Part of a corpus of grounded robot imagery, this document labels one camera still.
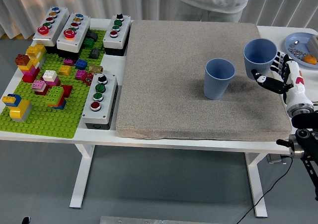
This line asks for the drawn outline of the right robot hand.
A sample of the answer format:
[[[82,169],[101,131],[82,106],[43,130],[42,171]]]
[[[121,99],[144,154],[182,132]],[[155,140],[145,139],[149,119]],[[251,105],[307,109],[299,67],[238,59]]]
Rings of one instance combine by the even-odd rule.
[[[264,76],[252,69],[251,74],[258,85],[283,95],[287,114],[291,118],[298,114],[313,113],[314,105],[305,95],[304,80],[298,63],[288,54],[279,51],[270,69],[280,75],[282,80]]]

